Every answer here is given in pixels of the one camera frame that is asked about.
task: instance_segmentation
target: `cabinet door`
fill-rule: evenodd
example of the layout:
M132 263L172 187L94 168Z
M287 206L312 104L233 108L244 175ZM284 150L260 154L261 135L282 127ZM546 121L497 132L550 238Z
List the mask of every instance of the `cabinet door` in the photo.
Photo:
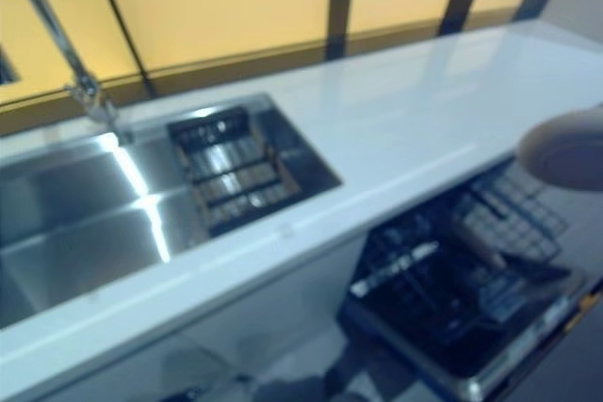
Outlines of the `cabinet door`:
M364 243L327 250L180 334L253 373L333 321Z
M42 400L157 402L190 389L211 391L218 382L224 387L228 373L190 340L169 336Z

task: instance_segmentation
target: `open dishwasher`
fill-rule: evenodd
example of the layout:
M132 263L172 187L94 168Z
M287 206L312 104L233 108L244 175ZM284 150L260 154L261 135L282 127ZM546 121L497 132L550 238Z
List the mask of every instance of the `open dishwasher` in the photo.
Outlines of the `open dishwasher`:
M562 217L515 162L371 231L345 313L441 395L480 402L557 328L584 282L553 265Z

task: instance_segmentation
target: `chrome faucet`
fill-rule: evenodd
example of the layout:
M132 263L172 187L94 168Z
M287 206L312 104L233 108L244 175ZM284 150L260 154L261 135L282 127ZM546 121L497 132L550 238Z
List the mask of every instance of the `chrome faucet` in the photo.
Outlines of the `chrome faucet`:
M84 67L48 1L29 1L73 71L73 85L66 85L65 89L84 107L91 120L105 124L107 129L116 135L120 143L129 141L127 134L120 131L116 125L117 109L101 89L96 77Z

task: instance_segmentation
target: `white countertop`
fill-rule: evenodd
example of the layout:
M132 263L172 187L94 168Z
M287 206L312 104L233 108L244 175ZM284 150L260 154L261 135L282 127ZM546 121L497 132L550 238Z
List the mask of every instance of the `white countertop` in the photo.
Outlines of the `white countertop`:
M485 168L535 123L601 103L603 46L539 21L507 25L175 95L122 117L258 91L343 185L0 331L0 400L74 378L92 358L173 329ZM0 155L95 127L81 119L2 138Z

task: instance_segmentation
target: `kitchen sink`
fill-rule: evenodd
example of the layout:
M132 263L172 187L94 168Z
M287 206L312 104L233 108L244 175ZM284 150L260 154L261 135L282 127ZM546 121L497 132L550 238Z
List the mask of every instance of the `kitchen sink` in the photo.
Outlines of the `kitchen sink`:
M336 187L258 94L5 162L0 328Z

